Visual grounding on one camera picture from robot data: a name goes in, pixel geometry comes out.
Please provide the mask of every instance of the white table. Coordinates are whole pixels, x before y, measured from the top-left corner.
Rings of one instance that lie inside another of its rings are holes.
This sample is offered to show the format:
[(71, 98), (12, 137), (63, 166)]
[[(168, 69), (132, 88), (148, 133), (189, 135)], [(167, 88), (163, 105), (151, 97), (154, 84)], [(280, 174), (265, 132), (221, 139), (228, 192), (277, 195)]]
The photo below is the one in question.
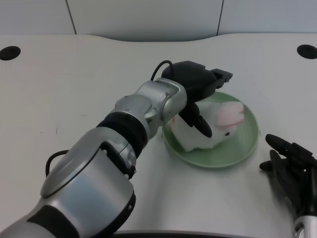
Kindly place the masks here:
[(0, 228), (38, 202), (47, 158), (69, 149), (168, 59), (232, 72), (220, 91), (254, 112), (262, 136), (245, 162), (206, 170), (169, 155), (159, 132), (137, 160), (136, 208), (120, 230), (291, 237), (290, 212), (259, 164), (269, 159), (267, 133), (316, 152), (317, 60), (300, 57), (301, 44), (317, 46), (317, 34), (235, 34), (183, 43), (0, 37), (0, 49), (21, 48), (18, 58), (0, 60)]

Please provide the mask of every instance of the bunny ear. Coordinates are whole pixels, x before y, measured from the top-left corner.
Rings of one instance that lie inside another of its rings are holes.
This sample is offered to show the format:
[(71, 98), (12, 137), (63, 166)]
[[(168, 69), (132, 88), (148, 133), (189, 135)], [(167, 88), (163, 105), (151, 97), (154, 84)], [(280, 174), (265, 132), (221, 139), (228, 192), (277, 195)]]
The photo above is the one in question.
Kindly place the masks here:
[(244, 120), (244, 106), (241, 102), (222, 103), (216, 113), (215, 124), (218, 127), (238, 125)]

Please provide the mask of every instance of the stuffed bunny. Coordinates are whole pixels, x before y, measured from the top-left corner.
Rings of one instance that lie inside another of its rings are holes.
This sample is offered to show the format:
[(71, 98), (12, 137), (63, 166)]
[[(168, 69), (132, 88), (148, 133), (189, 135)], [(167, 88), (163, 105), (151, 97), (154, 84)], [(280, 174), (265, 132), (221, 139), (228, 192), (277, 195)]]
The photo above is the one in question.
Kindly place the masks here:
[(237, 130), (237, 125), (244, 120), (244, 106), (241, 102), (197, 102), (197, 106), (200, 115), (212, 130), (211, 138), (204, 136), (194, 126), (190, 127), (179, 115), (170, 121), (174, 136), (186, 152), (195, 148), (213, 148), (232, 137)]

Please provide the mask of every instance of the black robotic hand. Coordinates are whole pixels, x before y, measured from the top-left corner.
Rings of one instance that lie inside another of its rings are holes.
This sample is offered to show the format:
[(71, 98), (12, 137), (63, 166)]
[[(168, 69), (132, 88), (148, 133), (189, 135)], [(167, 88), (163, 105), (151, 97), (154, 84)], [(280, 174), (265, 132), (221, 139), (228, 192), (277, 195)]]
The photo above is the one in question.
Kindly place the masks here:
[(200, 115), (195, 102), (203, 100), (215, 93), (224, 83), (229, 82), (232, 73), (213, 69), (207, 70), (204, 65), (191, 61), (174, 63), (167, 67), (162, 78), (167, 78), (181, 84), (187, 94), (186, 107), (179, 113), (180, 117), (190, 126), (195, 127), (206, 137), (212, 137), (212, 130), (208, 123)]
[(298, 217), (317, 216), (317, 160), (296, 143), (270, 134), (265, 140), (274, 150), (269, 153), (270, 161), (261, 163), (260, 169), (274, 172)]

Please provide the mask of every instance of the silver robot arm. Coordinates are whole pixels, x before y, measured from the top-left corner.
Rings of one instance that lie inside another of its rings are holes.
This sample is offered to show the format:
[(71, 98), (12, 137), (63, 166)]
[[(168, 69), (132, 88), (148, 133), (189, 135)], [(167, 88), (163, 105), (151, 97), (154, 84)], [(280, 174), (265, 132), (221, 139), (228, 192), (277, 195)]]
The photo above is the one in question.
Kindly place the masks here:
[(113, 234), (136, 197), (129, 179), (158, 127), (186, 105), (185, 88), (159, 78), (123, 97), (47, 176), (36, 207), (0, 238), (90, 238)]

